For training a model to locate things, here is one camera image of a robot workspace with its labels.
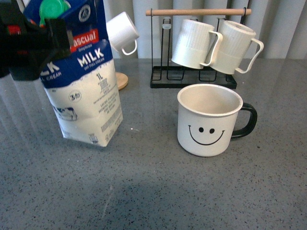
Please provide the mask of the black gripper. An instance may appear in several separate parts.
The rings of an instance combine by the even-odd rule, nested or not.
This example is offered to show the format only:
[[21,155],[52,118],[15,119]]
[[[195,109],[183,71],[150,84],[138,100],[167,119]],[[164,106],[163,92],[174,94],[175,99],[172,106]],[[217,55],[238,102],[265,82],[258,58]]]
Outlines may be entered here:
[[15,0],[0,2],[0,76],[15,81],[39,79],[47,63],[70,55],[73,37],[63,19],[31,23]]

